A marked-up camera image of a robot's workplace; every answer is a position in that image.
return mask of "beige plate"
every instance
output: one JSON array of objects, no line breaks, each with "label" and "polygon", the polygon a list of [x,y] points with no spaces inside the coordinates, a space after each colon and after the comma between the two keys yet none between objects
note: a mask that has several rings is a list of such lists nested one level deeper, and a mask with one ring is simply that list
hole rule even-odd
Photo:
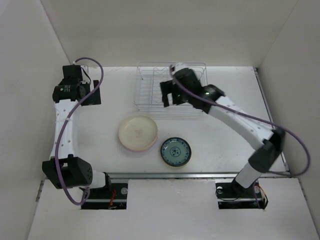
[{"label": "beige plate", "polygon": [[145,115],[130,116],[119,127],[120,142],[129,150],[142,152],[155,144],[158,127],[154,120]]}]

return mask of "table surface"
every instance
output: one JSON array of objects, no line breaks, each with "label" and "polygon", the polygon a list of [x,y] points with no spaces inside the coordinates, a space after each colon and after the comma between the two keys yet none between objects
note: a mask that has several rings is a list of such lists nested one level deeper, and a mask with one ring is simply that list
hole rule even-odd
[{"label": "table surface", "polygon": [[46,180],[28,240],[319,240],[298,179],[259,184],[265,210],[220,210],[203,179],[129,180],[126,210],[80,210]]},{"label": "table surface", "polygon": [[[107,173],[236,173],[253,153],[235,131],[205,113],[197,120],[154,119],[158,138],[144,152],[124,148],[118,137],[123,119],[137,114],[134,105],[136,67],[104,67],[100,87],[101,105],[81,108],[79,157],[92,168]],[[89,68],[91,78],[100,79],[100,69]],[[247,113],[269,120],[253,67],[207,67],[208,84],[214,84]],[[185,139],[192,149],[191,160],[182,167],[167,165],[160,146],[168,138]],[[285,171],[281,157],[273,171]]]}]

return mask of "white wire rack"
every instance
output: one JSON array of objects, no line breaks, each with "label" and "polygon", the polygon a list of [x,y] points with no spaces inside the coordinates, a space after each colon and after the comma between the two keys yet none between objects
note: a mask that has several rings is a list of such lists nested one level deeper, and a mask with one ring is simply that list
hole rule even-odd
[{"label": "white wire rack", "polygon": [[[164,107],[160,83],[171,80],[169,65],[174,61],[141,61],[137,66],[137,85],[134,104],[139,113],[154,118],[197,119],[202,114],[190,104],[172,105],[169,95],[169,107]],[[184,62],[193,69],[202,86],[208,84],[207,67],[203,62]]]}]

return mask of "patterned plate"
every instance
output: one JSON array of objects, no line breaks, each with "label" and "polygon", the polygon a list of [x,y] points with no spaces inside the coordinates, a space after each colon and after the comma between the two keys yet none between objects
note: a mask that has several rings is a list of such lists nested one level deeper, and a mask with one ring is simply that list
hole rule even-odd
[{"label": "patterned plate", "polygon": [[191,158],[191,148],[187,141],[180,137],[167,139],[160,149],[161,157],[166,164],[173,167],[181,167]]}]

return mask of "white wall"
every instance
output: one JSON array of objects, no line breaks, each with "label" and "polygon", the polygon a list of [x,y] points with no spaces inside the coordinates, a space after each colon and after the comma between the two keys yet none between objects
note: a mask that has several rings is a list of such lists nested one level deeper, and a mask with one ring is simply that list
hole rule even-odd
[{"label": "white wall", "polygon": [[69,60],[260,66],[297,0],[41,0]]},{"label": "white wall", "polygon": [[[312,163],[300,178],[320,232],[320,1],[299,0],[259,70],[272,116],[303,138]],[[293,172],[305,165],[305,154],[287,139],[286,160]]]},{"label": "white wall", "polygon": [[66,55],[39,0],[0,4],[0,239],[23,240],[54,139]]}]

